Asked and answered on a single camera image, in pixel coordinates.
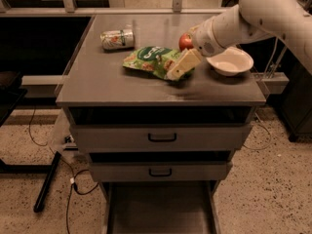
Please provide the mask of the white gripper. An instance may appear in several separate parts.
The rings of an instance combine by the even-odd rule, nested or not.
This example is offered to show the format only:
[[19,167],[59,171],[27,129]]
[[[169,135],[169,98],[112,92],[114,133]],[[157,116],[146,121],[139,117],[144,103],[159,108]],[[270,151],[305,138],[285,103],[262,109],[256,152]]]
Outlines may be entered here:
[[191,41],[195,49],[182,51],[177,62],[167,72],[169,80],[179,80],[186,72],[201,63],[202,56],[210,58],[226,50],[226,47],[222,46],[216,38],[216,23],[217,17],[211,17],[190,29]]

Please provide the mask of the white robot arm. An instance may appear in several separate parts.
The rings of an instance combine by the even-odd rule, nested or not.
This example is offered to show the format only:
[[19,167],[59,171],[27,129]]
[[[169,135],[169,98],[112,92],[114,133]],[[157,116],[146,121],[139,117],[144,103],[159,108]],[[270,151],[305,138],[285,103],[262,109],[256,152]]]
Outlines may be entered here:
[[270,37],[281,40],[304,67],[312,67],[312,16],[296,0],[239,0],[224,13],[191,28],[190,33],[193,49],[170,66],[170,80],[179,79],[202,57]]

